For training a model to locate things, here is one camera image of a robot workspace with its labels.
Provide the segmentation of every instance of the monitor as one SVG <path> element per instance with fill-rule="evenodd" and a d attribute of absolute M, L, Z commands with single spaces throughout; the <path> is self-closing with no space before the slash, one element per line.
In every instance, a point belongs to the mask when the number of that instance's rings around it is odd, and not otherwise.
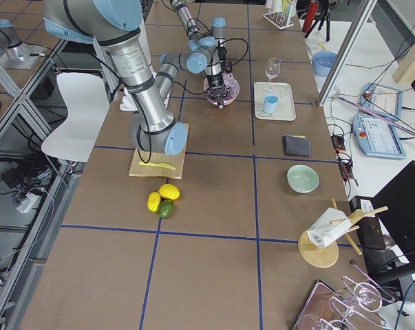
<path fill-rule="evenodd" d="M 408 264 L 374 274 L 379 284 L 415 273 L 415 161 L 411 161 L 371 200 L 375 208 L 387 206 L 379 219 L 409 260 Z"/>

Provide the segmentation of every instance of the plug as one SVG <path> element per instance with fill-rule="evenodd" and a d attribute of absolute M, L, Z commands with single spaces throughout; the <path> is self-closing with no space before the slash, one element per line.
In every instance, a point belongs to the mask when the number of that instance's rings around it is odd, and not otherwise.
<path fill-rule="evenodd" d="M 28 213 L 37 202 L 40 196 L 33 194 L 32 192 L 27 192 L 25 199 L 19 204 L 16 208 L 20 213 Z"/>

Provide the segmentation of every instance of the lime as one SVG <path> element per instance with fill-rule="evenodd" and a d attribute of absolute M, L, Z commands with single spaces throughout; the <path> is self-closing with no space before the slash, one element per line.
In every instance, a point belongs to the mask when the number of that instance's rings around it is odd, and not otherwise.
<path fill-rule="evenodd" d="M 180 189 L 175 187 L 173 184 L 163 184 L 158 193 L 165 199 L 172 199 L 175 201 L 180 196 Z"/>
<path fill-rule="evenodd" d="M 154 191 L 147 197 L 147 209 L 152 212 L 157 212 L 158 206 L 161 203 L 161 196 L 158 192 Z"/>
<path fill-rule="evenodd" d="M 158 206 L 158 216 L 160 218 L 169 218 L 173 213 L 173 201 L 171 199 L 165 199 Z"/>

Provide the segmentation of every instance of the white chair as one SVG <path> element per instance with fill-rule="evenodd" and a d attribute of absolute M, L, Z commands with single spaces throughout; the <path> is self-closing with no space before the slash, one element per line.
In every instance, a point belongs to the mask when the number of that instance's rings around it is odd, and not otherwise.
<path fill-rule="evenodd" d="M 67 72 L 57 85 L 68 110 L 65 121 L 43 141 L 42 151 L 62 160 L 87 162 L 109 110 L 102 78 Z"/>

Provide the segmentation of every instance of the green bowl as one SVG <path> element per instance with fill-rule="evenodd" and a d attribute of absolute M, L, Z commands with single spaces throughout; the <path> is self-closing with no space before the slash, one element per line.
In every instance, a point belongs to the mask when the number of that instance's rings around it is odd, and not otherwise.
<path fill-rule="evenodd" d="M 317 188 L 319 176 L 309 166 L 294 165 L 287 172 L 287 181 L 296 193 L 306 194 Z"/>

